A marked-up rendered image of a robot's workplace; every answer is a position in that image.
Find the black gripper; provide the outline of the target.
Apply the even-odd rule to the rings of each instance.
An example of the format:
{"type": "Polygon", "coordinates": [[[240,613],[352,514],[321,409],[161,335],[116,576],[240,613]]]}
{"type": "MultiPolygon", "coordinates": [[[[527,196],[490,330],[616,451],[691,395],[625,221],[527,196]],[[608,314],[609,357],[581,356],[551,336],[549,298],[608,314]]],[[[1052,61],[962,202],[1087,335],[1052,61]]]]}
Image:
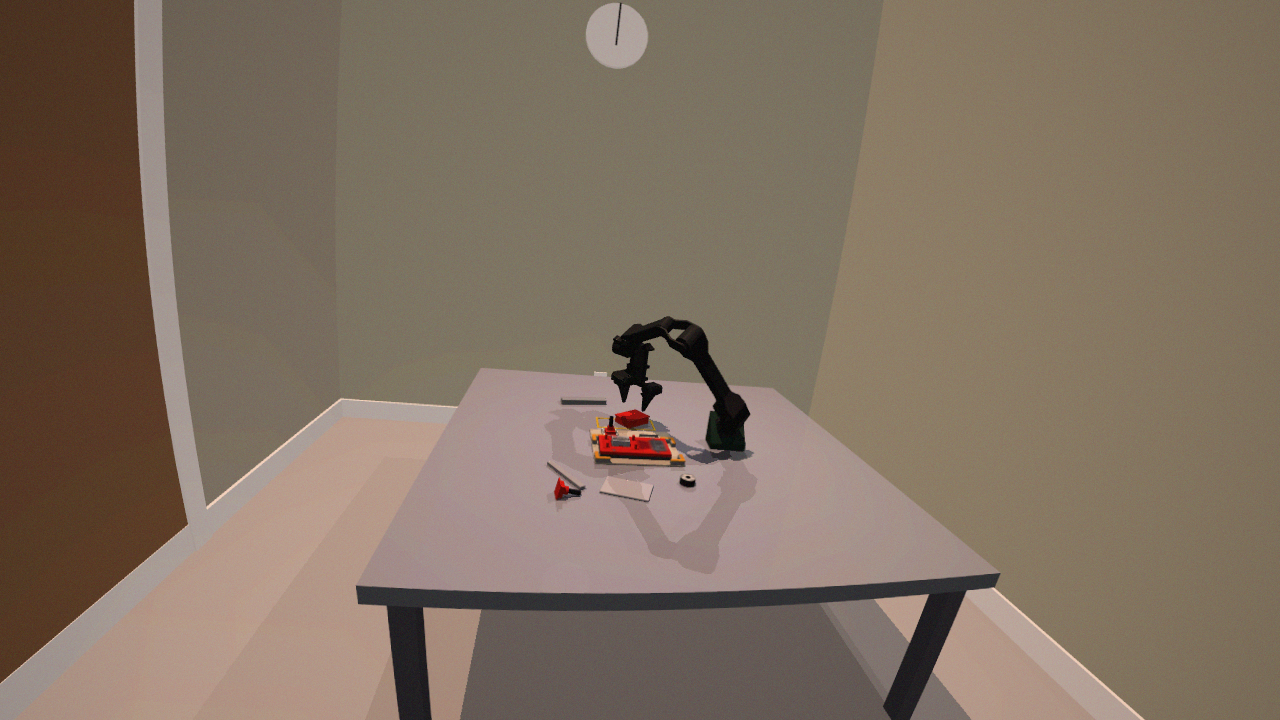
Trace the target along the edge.
{"type": "MultiPolygon", "coordinates": [[[[627,366],[628,365],[631,366],[632,372],[634,372],[634,369],[637,370],[637,386],[641,387],[641,391],[643,391],[643,393],[640,393],[640,395],[643,396],[643,413],[644,413],[646,410],[648,405],[652,402],[652,398],[654,398],[657,395],[662,393],[662,386],[657,384],[655,382],[645,383],[645,380],[648,380],[646,369],[649,369],[649,365],[631,363],[631,361],[627,363],[627,366]]],[[[628,387],[625,386],[623,388],[620,388],[620,395],[621,395],[621,398],[622,398],[623,404],[626,402],[626,398],[628,396],[628,388],[630,388],[630,386],[628,387]]]]}

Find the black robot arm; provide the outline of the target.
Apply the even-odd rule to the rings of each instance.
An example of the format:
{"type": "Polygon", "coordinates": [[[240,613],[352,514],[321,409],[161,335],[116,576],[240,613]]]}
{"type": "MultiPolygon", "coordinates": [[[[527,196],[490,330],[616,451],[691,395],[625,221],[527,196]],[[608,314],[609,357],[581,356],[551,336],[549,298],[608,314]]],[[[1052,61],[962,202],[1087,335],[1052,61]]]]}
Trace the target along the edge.
{"type": "MultiPolygon", "coordinates": [[[[621,337],[618,334],[614,336],[612,351],[623,357],[630,357],[631,363],[646,364],[649,351],[654,351],[655,348],[652,343],[644,345],[643,342],[657,337],[666,338],[671,348],[675,348],[698,366],[698,372],[700,372],[716,397],[713,407],[717,415],[721,416],[716,419],[716,421],[718,420],[716,429],[722,436],[721,438],[740,436],[739,429],[751,413],[749,413],[742,398],[730,391],[730,386],[710,357],[707,334],[700,325],[689,320],[677,320],[672,316],[664,316],[646,325],[634,324],[621,337]],[[669,337],[669,331],[673,328],[684,331],[677,340],[669,337]]],[[[637,386],[637,370],[634,369],[632,372],[630,365],[625,370],[616,372],[613,378],[614,384],[620,386],[620,388],[637,386]]]]}

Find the pale pink flat rectangular sheet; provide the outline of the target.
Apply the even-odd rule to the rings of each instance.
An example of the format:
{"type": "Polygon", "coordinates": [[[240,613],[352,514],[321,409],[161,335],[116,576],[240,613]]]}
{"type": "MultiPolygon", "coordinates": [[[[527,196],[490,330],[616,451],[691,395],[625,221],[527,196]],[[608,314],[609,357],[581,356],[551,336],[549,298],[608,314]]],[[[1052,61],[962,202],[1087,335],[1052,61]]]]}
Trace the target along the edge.
{"type": "Polygon", "coordinates": [[[650,484],[635,480],[625,480],[614,477],[605,477],[605,480],[599,492],[649,502],[652,489],[653,486],[650,484]]]}

